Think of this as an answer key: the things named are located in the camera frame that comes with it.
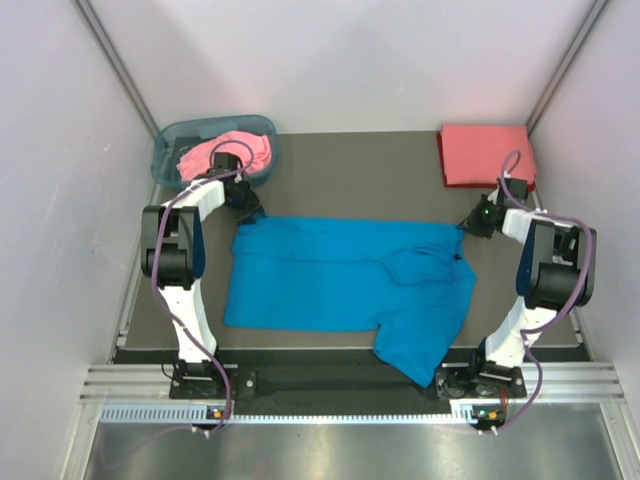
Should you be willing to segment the blue t shirt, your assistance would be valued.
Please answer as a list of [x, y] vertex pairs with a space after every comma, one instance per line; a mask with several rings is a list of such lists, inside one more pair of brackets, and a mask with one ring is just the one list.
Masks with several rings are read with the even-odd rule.
[[372, 331], [374, 354], [421, 387], [461, 331], [476, 277], [451, 224], [266, 217], [239, 227], [229, 327]]

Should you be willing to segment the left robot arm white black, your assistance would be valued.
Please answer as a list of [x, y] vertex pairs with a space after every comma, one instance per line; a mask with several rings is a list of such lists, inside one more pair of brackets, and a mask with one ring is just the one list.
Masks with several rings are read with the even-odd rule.
[[217, 341], [202, 298], [206, 268], [202, 224], [219, 208], [229, 209], [240, 225], [253, 223], [264, 213], [247, 169], [239, 156], [213, 152], [205, 171], [176, 197], [142, 212], [141, 271], [151, 279], [152, 294], [174, 325], [178, 359], [200, 364], [191, 381], [209, 397], [224, 390], [227, 374], [211, 363]]

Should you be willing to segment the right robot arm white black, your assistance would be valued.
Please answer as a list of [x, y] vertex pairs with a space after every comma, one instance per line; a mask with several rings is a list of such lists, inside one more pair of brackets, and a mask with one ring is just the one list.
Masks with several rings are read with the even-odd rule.
[[522, 246], [516, 301], [479, 346], [480, 362], [466, 372], [469, 388], [481, 396], [502, 385], [503, 372], [522, 364], [542, 332], [593, 295], [597, 232], [577, 220], [527, 207], [528, 193], [526, 181], [502, 178], [459, 224], [474, 237], [498, 232]]

